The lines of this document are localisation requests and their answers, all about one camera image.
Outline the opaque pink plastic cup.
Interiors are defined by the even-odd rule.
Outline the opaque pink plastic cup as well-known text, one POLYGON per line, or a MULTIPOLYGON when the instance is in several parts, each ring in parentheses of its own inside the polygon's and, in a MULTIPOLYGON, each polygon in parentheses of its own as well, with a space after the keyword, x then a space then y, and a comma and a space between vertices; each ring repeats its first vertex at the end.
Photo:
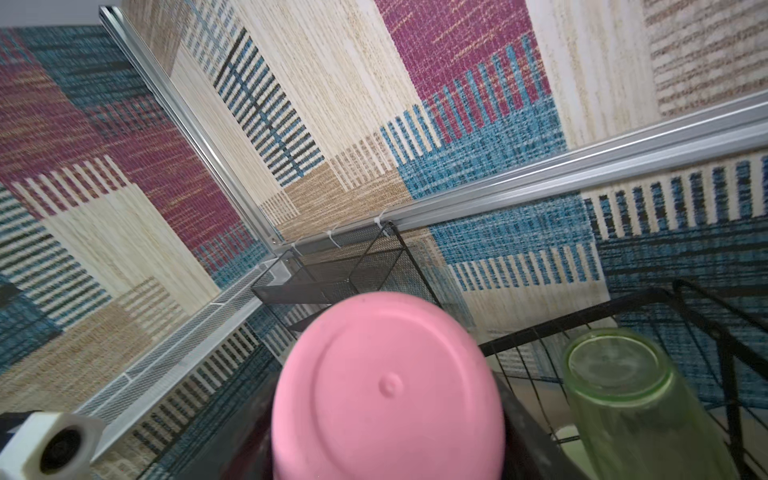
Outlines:
POLYGON ((393 292, 326 310, 285 361, 271 420, 277 479, 498 479, 504 414, 475 340, 393 292))

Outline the light green ceramic mug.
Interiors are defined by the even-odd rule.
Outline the light green ceramic mug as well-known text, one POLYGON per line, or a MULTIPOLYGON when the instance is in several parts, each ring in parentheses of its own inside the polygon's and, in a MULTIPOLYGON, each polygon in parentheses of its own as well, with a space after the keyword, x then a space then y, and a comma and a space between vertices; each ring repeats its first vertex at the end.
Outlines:
POLYGON ((575 425, 566 425, 554 433, 554 440, 565 455, 590 479, 596 479, 594 468, 575 425))

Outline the black two-tier dish rack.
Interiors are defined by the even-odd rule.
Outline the black two-tier dish rack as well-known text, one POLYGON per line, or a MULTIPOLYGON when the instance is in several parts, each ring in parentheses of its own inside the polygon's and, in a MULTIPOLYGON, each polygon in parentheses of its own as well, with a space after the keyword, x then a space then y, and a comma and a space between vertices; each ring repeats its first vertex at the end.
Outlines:
POLYGON ((763 479, 767 324, 677 280, 477 344, 394 292, 317 315, 147 479, 763 479))

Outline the black mesh shelf unit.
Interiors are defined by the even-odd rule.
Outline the black mesh shelf unit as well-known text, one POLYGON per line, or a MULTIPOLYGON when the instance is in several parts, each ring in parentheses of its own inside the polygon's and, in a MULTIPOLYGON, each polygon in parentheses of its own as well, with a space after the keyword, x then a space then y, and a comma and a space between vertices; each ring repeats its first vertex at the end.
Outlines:
POLYGON ((374 224, 329 250, 282 253, 251 285, 254 296, 295 337, 331 306, 355 295, 400 292, 441 304, 403 235, 391 222, 374 224))

